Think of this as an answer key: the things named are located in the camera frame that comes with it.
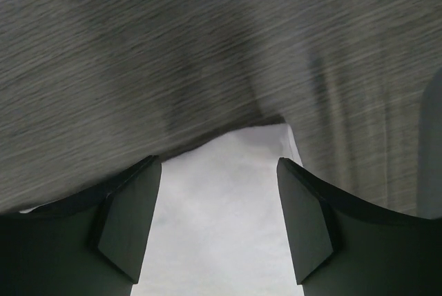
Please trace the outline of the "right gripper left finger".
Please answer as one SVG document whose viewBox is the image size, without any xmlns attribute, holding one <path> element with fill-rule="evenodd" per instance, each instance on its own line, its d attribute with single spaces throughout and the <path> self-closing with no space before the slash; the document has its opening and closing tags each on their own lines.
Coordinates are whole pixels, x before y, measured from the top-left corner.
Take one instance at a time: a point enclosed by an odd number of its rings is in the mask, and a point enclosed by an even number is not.
<svg viewBox="0 0 442 296">
<path fill-rule="evenodd" d="M 161 174 L 150 156 L 74 195 L 3 214 L 1 294 L 130 295 Z"/>
</svg>

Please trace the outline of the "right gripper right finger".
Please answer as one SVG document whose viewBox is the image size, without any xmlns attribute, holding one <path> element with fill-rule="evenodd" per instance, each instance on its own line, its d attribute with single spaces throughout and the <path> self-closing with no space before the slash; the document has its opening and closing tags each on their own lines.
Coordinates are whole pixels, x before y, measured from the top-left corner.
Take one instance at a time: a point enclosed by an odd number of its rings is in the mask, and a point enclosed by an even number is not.
<svg viewBox="0 0 442 296">
<path fill-rule="evenodd" d="M 441 294 L 441 220 L 369 203 L 294 161 L 277 165 L 295 278 L 306 295 Z"/>
</svg>

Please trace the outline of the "white Coca-Cola t-shirt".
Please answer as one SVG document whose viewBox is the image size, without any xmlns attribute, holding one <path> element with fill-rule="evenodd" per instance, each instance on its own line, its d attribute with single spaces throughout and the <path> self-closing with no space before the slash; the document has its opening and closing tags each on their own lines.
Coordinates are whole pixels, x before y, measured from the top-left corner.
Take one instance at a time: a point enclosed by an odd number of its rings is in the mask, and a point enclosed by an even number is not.
<svg viewBox="0 0 442 296">
<path fill-rule="evenodd" d="M 287 124 L 228 132 L 162 164 L 132 295 L 301 295 L 277 182 Z"/>
</svg>

